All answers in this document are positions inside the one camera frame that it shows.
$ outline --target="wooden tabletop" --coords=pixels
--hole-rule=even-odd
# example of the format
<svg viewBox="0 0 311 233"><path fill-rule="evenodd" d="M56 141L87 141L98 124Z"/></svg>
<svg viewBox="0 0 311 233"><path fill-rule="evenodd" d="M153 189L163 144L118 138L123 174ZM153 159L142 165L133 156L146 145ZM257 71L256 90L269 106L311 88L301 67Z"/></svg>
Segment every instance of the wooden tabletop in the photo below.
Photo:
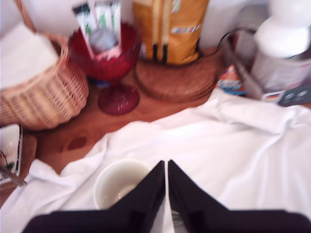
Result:
<svg viewBox="0 0 311 233"><path fill-rule="evenodd" d="M222 63L220 55L209 60L217 67ZM100 89L90 84L86 107L79 116L53 130L32 133L37 138L36 158L60 173L68 163L83 158L106 133L116 131L132 121L151 122L189 107L197 107L209 98L208 94L185 103L156 100L138 87L134 75L134 71L131 71L122 82L135 86L140 93L140 102L135 110L123 116L103 113L97 105Z"/></svg>

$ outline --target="red glass bowl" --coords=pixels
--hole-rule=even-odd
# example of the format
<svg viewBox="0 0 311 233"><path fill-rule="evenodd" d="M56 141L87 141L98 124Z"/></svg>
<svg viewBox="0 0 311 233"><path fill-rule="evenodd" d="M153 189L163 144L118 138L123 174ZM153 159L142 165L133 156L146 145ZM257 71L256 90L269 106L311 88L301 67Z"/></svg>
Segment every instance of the red glass bowl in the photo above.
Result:
<svg viewBox="0 0 311 233"><path fill-rule="evenodd" d="M75 32L69 39L69 54L93 79L107 81L111 85L101 91L99 107L102 111L112 115L123 115L136 108L139 102L139 93L131 86L120 83L136 65L141 40L137 30L127 23L121 25L121 48L119 58L91 59L84 42L81 30Z"/></svg>

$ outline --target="black cable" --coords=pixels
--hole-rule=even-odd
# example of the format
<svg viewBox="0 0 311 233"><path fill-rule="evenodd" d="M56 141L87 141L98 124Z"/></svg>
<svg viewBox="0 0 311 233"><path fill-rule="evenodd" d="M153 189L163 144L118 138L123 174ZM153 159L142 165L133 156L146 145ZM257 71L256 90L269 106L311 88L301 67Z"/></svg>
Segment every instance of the black cable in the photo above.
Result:
<svg viewBox="0 0 311 233"><path fill-rule="evenodd" d="M3 153L3 151L1 151L1 154L3 155L3 157L4 157L4 159L5 159L6 168L8 168L8 167L9 167L8 161L6 160L6 157L5 157L4 153Z"/></svg>
<svg viewBox="0 0 311 233"><path fill-rule="evenodd" d="M248 33L251 33L251 34L255 34L255 33L256 33L256 30L251 29L251 28L236 28L236 29L234 29L234 30L232 30L232 31L229 31L229 32L227 32L227 33L220 39L216 51L213 52L213 53L211 53L211 54L204 54L203 57L210 57L210 56L215 55L215 54L219 51L222 41L223 41L228 35L231 35L231 34L233 34L233 33L239 32L239 31L245 31L245 32L248 32Z"/></svg>

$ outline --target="packet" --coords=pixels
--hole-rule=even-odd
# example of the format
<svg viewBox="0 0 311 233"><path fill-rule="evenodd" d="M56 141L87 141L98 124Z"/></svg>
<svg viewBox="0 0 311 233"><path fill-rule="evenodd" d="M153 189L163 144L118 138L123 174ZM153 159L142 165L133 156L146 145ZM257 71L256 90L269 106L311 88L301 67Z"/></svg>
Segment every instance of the packet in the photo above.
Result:
<svg viewBox="0 0 311 233"><path fill-rule="evenodd" d="M95 2L95 14L98 27L113 31L121 44L121 1L97 1Z"/></svg>
<svg viewBox="0 0 311 233"><path fill-rule="evenodd" d="M232 95L244 96L246 94L242 80L233 64L228 65L227 69L220 76L216 87Z"/></svg>
<svg viewBox="0 0 311 233"><path fill-rule="evenodd" d="M72 9L72 12L76 16L76 19L81 28L81 32L86 42L89 55L91 58L93 58L94 53L92 49L90 48L88 40L89 40L89 36L91 35L92 31L94 31L97 28L97 26L96 26L95 18L91 14L90 7L88 6L88 3L86 2L82 5L74 7Z"/></svg>

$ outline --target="wall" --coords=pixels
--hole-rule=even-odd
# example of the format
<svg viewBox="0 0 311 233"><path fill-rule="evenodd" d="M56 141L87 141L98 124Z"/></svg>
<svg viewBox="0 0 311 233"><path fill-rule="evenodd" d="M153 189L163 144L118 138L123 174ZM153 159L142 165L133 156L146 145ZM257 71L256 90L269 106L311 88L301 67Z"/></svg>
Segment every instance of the wall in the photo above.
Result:
<svg viewBox="0 0 311 233"><path fill-rule="evenodd" d="M3 2L13 0L1 0L1 27L3 21L12 24L16 14L8 15L2 12ZM51 31L69 36L78 25L71 13L72 5L77 5L86 0L23 0L27 7L35 27L38 31ZM207 15L203 25L201 46L215 46L219 39L232 28L234 19L239 10L246 4L266 2L267 0L210 0ZM131 0L122 0L122 19L132 22Z"/></svg>

